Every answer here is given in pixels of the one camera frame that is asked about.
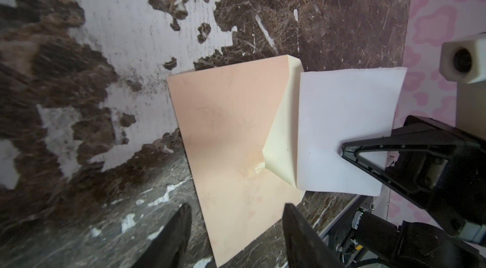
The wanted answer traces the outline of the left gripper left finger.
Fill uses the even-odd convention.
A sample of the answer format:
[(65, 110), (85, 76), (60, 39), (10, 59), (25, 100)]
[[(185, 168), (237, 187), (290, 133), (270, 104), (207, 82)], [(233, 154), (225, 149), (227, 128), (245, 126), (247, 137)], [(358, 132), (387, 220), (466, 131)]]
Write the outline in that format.
[(183, 267), (191, 226), (191, 206), (184, 203), (132, 267)]

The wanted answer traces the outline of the peach paper envelope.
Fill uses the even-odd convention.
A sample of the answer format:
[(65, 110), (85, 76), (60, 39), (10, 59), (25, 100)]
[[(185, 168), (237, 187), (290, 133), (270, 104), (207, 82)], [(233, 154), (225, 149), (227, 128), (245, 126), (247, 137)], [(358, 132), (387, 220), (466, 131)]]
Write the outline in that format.
[(268, 59), (168, 78), (217, 266), (299, 204), (296, 186), (301, 60)]

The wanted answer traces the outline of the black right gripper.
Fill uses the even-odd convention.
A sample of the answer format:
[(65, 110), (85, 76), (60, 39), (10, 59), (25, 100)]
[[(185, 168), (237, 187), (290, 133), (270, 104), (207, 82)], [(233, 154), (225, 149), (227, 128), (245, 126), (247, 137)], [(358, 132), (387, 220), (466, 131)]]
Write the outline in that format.
[(485, 245), (485, 140), (409, 116), (394, 136), (350, 141), (344, 160), (424, 209), (451, 236)]

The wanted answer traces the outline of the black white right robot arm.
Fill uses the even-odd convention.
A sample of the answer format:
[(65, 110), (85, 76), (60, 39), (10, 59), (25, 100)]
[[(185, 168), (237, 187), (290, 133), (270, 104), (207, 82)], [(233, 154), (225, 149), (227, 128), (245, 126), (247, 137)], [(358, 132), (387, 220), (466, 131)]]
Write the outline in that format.
[(434, 225), (357, 214), (350, 237), (389, 267), (484, 267), (485, 126), (409, 116), (389, 137), (350, 141), (342, 157), (426, 211)]

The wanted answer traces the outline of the pink red-bordered letter card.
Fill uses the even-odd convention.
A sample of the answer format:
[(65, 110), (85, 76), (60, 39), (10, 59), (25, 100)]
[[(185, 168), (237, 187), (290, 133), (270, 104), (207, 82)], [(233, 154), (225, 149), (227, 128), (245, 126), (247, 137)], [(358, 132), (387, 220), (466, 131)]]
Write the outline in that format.
[(405, 67), (304, 72), (300, 78), (299, 189), (378, 197), (382, 183), (344, 160), (342, 144), (390, 136)]

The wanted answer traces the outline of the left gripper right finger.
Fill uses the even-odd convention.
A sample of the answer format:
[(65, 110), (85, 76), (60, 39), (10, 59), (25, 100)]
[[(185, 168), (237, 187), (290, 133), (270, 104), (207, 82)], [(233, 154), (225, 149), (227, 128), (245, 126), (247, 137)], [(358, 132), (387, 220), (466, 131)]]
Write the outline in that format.
[(289, 267), (344, 267), (292, 203), (282, 216)]

